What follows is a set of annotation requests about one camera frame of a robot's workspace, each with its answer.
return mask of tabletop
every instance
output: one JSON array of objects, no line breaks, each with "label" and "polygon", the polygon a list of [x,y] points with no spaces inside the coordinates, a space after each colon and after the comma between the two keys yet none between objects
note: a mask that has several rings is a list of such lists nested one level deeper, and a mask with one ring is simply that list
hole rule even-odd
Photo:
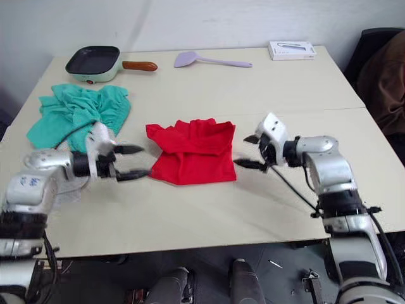
[{"label": "tabletop", "polygon": [[[249,61],[252,68],[195,63],[173,68],[178,51],[124,54],[126,60],[154,61],[154,73],[122,71],[107,84],[126,87],[132,110],[117,139],[145,147],[118,160],[122,167],[149,168],[160,149],[146,137],[145,124],[173,125],[213,117],[236,125],[233,157],[259,158],[243,142],[269,112],[295,135],[331,135],[352,165],[367,205],[384,210],[377,217],[386,231],[405,229],[405,170],[383,134],[346,82],[324,47],[313,61],[272,61],[267,49],[203,50],[207,57]],[[25,137],[40,119],[39,96],[51,86],[71,82],[90,89],[106,84],[77,82],[65,72],[69,58],[53,59],[1,145],[0,194],[32,150]],[[283,168],[285,176],[315,202],[302,170]],[[60,246],[58,257],[110,255],[202,246],[297,241],[324,238],[320,220],[289,188],[267,175],[236,168],[237,181],[173,186],[153,179],[117,183],[98,180],[82,189],[81,201],[56,206],[48,235]]]}]

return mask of small white package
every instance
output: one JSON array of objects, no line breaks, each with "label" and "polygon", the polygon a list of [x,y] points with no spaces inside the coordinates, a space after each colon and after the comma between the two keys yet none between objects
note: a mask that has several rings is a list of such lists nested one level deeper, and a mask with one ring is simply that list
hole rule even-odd
[{"label": "small white package", "polygon": [[316,51],[308,41],[270,41],[272,60],[314,60]]}]

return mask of wooden handle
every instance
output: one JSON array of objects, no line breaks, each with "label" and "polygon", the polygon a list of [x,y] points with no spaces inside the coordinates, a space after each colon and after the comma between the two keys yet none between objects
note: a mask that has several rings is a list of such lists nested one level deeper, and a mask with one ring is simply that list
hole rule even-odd
[{"label": "wooden handle", "polygon": [[141,70],[153,72],[158,69],[158,66],[149,61],[123,61],[122,67],[126,70]]}]

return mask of teal towel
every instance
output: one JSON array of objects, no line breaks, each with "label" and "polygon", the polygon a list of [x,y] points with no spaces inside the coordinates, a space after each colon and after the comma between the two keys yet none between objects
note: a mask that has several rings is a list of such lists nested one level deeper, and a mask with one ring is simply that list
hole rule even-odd
[{"label": "teal towel", "polygon": [[[128,91],[122,87],[106,85],[93,91],[75,84],[60,84],[52,86],[52,91],[53,97],[39,98],[42,118],[27,134],[37,149],[55,147],[69,132],[92,121],[104,123],[117,135],[131,109]],[[72,151],[86,152],[85,138],[91,129],[89,124],[69,136]]]}]

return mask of lavender silicone spatula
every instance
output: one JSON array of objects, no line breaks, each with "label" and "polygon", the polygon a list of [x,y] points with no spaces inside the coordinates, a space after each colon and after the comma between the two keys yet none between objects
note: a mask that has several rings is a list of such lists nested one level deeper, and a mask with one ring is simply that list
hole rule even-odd
[{"label": "lavender silicone spatula", "polygon": [[190,65],[191,63],[195,62],[196,60],[202,61],[209,61],[215,63],[222,63],[224,65],[232,65],[234,67],[242,67],[242,68],[251,68],[253,65],[249,62],[243,61],[228,61],[228,60],[216,60],[216,59],[209,59],[199,56],[196,52],[184,52],[180,53],[175,61],[175,68],[185,67],[186,65]]}]

